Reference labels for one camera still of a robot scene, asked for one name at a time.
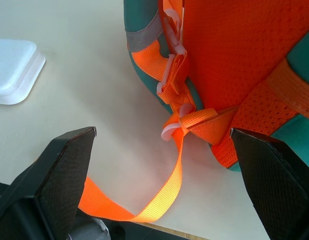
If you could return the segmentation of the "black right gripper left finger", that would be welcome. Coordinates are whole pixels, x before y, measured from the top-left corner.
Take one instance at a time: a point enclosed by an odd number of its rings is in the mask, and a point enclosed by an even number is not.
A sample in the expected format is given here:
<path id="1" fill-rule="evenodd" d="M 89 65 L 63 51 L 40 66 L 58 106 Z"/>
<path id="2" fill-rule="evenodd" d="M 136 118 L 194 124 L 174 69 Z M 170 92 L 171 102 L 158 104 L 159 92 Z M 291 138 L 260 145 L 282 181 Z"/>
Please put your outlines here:
<path id="1" fill-rule="evenodd" d="M 66 240 L 88 173 L 96 128 L 54 138 L 11 184 L 0 182 L 0 240 Z"/>

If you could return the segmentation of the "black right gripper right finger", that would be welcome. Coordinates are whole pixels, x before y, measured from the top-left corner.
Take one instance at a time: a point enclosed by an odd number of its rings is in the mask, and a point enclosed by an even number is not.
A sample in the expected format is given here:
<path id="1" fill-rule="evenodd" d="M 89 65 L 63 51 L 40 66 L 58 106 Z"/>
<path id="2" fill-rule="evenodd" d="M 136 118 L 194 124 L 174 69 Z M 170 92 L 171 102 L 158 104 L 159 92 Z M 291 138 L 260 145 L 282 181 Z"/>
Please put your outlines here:
<path id="1" fill-rule="evenodd" d="M 244 185 L 270 240 L 309 240 L 309 167 L 283 141 L 232 128 Z"/>

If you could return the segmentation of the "orange and teal backpack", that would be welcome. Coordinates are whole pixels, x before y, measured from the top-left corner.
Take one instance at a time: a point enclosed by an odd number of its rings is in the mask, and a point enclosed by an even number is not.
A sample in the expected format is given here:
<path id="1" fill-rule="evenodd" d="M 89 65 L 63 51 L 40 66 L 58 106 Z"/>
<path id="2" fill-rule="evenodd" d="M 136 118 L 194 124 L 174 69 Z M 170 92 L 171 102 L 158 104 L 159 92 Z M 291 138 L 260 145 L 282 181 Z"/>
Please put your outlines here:
<path id="1" fill-rule="evenodd" d="M 231 128 L 279 139 L 309 166 L 309 0 L 123 0 L 135 72 L 171 116 L 238 171 Z"/>

